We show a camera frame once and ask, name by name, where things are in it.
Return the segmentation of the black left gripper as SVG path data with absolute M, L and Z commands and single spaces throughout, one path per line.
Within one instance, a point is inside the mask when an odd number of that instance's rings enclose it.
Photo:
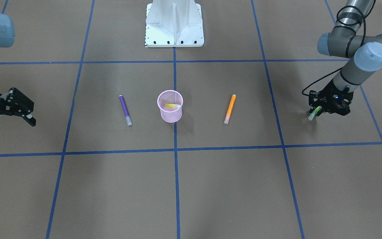
M 323 88 L 322 92 L 309 91 L 309 106 L 316 107 L 316 117 L 322 114 L 348 115 L 352 99 L 353 92 L 349 92 L 348 87 L 344 91 L 339 90 L 333 80 Z

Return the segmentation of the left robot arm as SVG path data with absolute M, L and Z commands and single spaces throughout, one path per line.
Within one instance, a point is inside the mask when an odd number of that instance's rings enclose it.
M 349 61 L 332 72 L 332 80 L 321 91 L 309 91 L 309 120 L 322 113 L 345 116 L 350 113 L 354 91 L 382 68 L 382 33 L 377 36 L 357 35 L 366 28 L 374 0 L 349 0 L 337 15 L 331 32 L 317 42 L 319 53 L 347 58 Z

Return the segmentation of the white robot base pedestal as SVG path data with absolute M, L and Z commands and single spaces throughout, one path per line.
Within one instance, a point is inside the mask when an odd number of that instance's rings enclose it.
M 202 47 L 203 13 L 194 0 L 153 0 L 146 7 L 145 47 Z

